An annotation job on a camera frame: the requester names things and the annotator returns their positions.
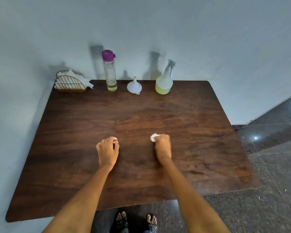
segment toe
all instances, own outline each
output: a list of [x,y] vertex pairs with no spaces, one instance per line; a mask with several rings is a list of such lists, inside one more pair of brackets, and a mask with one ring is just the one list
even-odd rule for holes
[[151,223],[151,216],[150,216],[150,214],[148,214],[148,215],[146,216],[146,221],[147,221],[148,223]]

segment wooden table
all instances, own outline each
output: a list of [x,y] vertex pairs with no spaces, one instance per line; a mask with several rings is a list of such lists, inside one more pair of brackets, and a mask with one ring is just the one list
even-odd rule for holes
[[155,157],[153,133],[171,136],[172,159],[201,194],[259,186],[252,166],[207,81],[174,81],[169,94],[141,81],[140,95],[118,81],[68,94],[52,90],[9,206],[8,222],[54,216],[98,168],[96,144],[115,136],[118,160],[98,208],[172,200]]

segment yellow liquid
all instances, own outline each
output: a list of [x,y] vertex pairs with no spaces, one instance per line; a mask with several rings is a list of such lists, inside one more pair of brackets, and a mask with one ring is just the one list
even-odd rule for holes
[[107,84],[107,88],[109,91],[114,92],[117,90],[117,83],[115,83],[114,85],[108,85]]
[[157,91],[157,93],[165,95],[170,91],[169,89],[161,89],[157,84],[155,84],[155,90]]

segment spray bottle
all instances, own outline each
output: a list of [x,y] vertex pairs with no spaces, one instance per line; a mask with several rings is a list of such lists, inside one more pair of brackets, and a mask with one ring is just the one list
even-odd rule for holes
[[168,60],[168,65],[163,73],[163,75],[159,76],[156,79],[156,84],[155,84],[155,90],[159,93],[159,94],[167,94],[172,85],[173,85],[173,81],[172,81],[172,74],[173,74],[173,68],[176,66],[176,63],[172,60]]

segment tiled floor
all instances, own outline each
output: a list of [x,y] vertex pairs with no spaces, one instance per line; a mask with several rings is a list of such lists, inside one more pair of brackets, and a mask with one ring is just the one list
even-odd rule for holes
[[[262,187],[204,196],[231,232],[291,233],[291,99],[249,125],[235,129],[262,182]],[[92,232],[109,232],[117,209],[97,211]],[[125,208],[130,232],[140,232],[152,212],[159,232],[187,232],[178,202]]]

